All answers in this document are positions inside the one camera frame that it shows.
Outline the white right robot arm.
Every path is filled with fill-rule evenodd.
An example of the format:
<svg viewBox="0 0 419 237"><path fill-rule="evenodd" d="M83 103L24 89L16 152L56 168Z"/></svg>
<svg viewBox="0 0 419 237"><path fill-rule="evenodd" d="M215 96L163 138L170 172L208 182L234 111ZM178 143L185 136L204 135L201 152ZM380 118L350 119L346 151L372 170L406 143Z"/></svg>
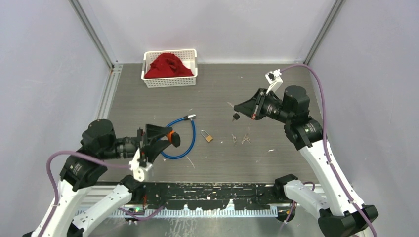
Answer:
<svg viewBox="0 0 419 237"><path fill-rule="evenodd" d="M308 189L295 175L277 178L277 201L298 203L317 219L326 237L349 237L370 228L378 217L375 206L367 205L356 194L330 151L321 124L309 115L310 99L301 86L288 86L283 98L260 88L249 100L234 105L234 118L243 114L252 120L268 117L284 124L287 139L314 171L324 191Z"/></svg>

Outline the orange black padlock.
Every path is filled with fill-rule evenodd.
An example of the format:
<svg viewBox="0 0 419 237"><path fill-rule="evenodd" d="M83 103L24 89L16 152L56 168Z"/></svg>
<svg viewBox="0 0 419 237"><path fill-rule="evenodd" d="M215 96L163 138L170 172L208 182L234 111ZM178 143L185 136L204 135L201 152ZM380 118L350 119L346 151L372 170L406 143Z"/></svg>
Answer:
<svg viewBox="0 0 419 237"><path fill-rule="evenodd" d="M171 131L166 135L168 141L175 146L176 148L180 146L181 144L181 139L180 139L180 135L175 132L175 131Z"/></svg>

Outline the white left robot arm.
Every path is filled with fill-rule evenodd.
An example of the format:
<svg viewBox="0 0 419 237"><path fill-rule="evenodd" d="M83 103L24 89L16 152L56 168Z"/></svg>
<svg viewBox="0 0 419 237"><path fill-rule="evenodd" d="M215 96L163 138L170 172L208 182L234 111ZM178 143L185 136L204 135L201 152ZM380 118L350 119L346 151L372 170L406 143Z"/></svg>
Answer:
<svg viewBox="0 0 419 237"><path fill-rule="evenodd" d="M37 228L30 237L86 237L109 214L122 205L140 203L144 197L142 184L156 157L167 147L180 145L180 137L170 127L147 124L138 129L135 137L117 138L108 119L97 119L83 132L81 147L65 151L66 162L55 181L51 172L52 158L47 160L47 175L54 198ZM127 159L121 169L131 171L112 192L80 216L76 215L81 202L110 168L110 160Z"/></svg>

